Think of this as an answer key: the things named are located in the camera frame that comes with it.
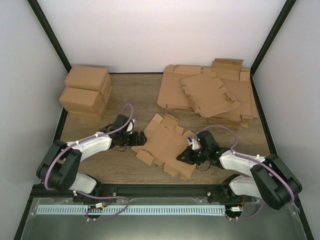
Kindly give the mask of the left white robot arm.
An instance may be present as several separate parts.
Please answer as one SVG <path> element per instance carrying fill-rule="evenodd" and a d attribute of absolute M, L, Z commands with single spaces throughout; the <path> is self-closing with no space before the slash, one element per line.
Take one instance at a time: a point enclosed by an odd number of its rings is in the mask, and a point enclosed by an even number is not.
<path fill-rule="evenodd" d="M 84 194 L 91 202 L 97 202 L 102 196 L 100 183 L 92 176 L 79 173 L 80 163 L 115 147 L 144 146 L 147 137 L 143 131 L 134 131 L 134 126 L 134 119 L 119 114 L 114 123 L 89 137 L 70 142 L 54 141 L 37 168 L 36 176 L 46 184 L 47 190 L 71 190 Z"/>

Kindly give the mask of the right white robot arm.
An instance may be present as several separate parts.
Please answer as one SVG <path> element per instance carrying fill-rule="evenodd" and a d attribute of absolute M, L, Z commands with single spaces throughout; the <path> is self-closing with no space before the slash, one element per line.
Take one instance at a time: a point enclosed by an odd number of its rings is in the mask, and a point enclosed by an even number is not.
<path fill-rule="evenodd" d="M 220 147 L 210 131 L 188 137 L 188 147 L 176 159 L 199 166 L 211 166 L 237 173 L 223 182 L 222 195 L 229 202 L 241 195 L 262 199 L 269 207 L 279 210 L 293 203 L 303 190 L 302 184 L 276 154 L 247 155 L 231 148 Z"/>

